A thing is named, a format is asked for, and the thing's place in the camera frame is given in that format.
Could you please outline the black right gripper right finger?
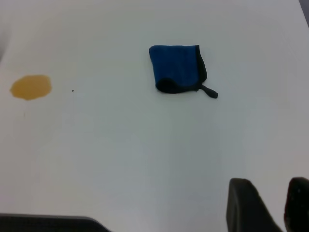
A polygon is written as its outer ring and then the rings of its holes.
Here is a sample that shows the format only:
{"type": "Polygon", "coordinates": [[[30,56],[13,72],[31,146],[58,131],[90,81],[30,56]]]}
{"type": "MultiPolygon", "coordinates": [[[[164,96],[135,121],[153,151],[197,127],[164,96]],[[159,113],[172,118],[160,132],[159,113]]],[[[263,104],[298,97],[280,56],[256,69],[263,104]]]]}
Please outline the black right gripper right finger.
{"type": "Polygon", "coordinates": [[[309,231],[309,180],[304,177],[289,182],[284,223],[288,232],[309,231]]]}

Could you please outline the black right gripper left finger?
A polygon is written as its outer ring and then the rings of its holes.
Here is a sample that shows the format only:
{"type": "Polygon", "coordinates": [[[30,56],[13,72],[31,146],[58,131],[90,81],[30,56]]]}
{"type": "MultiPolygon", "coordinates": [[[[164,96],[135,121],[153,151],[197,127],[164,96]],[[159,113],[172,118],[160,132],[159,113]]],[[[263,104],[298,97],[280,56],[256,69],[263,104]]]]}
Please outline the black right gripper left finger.
{"type": "Polygon", "coordinates": [[[232,178],[229,182],[226,223],[228,232],[280,232],[251,181],[232,178]]]}

